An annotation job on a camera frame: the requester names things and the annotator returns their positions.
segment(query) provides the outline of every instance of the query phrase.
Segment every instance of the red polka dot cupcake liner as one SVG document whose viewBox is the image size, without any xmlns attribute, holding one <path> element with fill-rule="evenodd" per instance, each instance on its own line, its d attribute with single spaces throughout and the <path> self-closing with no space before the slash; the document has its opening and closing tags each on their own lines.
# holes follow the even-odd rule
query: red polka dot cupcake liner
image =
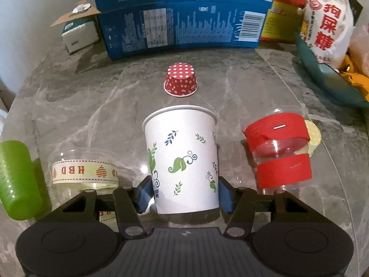
<svg viewBox="0 0 369 277">
<path fill-rule="evenodd" d="M 164 90 L 173 97 L 188 97 L 195 93 L 198 85 L 194 68 L 183 62 L 175 63 L 167 70 Z"/>
</svg>

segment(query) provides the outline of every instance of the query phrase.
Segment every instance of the gray marble tabletop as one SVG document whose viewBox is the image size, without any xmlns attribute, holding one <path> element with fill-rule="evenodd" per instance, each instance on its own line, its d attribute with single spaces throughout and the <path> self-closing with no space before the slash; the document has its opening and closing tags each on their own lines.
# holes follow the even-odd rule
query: gray marble tabletop
<svg viewBox="0 0 369 277">
<path fill-rule="evenodd" d="M 198 91 L 175 98 L 163 90 L 167 68 L 187 62 L 196 70 Z M 291 45 L 262 44 L 254 49 L 197 49 L 135 56 L 111 62 L 102 43 L 68 55 L 55 46 L 28 77 L 4 127 L 3 140 L 16 139 L 40 158 L 49 195 L 56 208 L 76 192 L 52 185 L 47 158 L 58 149 L 95 147 L 119 155 L 120 182 L 136 186 L 147 164 L 144 118 L 160 108 L 194 104 L 218 117 L 219 171 L 235 186 L 255 188 L 241 130 L 260 112 L 299 105 L 322 132 L 323 143 L 311 158 L 313 178 L 300 189 L 300 199 L 349 233 L 354 257 L 346 272 L 357 277 L 369 265 L 369 141 L 357 109 L 332 104 L 311 82 Z M 145 227 L 198 226 L 165 222 L 153 213 L 141 216 Z M 9 219 L 0 207 L 0 275 L 21 277 L 15 242 L 30 222 Z M 221 217 L 207 226 L 224 226 Z"/>
</svg>

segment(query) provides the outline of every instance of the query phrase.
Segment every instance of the red tape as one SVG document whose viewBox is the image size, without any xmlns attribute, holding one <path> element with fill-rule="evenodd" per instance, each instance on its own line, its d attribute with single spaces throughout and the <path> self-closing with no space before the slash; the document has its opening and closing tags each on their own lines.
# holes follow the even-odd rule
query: red tape
<svg viewBox="0 0 369 277">
<path fill-rule="evenodd" d="M 251 152 L 270 140 L 302 138 L 306 144 L 310 141 L 304 118 L 296 113 L 269 115 L 248 126 L 243 133 Z"/>
<path fill-rule="evenodd" d="M 259 188 L 274 188 L 312 178 L 309 154 L 292 155 L 258 165 Z"/>
</svg>

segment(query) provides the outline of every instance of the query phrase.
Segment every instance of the green plastic bottle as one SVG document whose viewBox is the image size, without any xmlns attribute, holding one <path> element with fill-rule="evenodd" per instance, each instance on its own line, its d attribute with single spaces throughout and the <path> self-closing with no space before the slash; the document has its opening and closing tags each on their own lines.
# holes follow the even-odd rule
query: green plastic bottle
<svg viewBox="0 0 369 277">
<path fill-rule="evenodd" d="M 0 143 L 0 199 L 14 220 L 33 218 L 42 209 L 31 156 L 20 141 Z"/>
</svg>

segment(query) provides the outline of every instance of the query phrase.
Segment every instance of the white drawstring bag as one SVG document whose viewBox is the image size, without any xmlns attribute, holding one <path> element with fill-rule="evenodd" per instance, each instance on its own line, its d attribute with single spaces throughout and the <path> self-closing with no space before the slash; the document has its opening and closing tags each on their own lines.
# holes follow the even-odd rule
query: white drawstring bag
<svg viewBox="0 0 369 277">
<path fill-rule="evenodd" d="M 300 36 L 318 62 L 338 69 L 353 31 L 354 17 L 348 0 L 307 0 Z"/>
</svg>

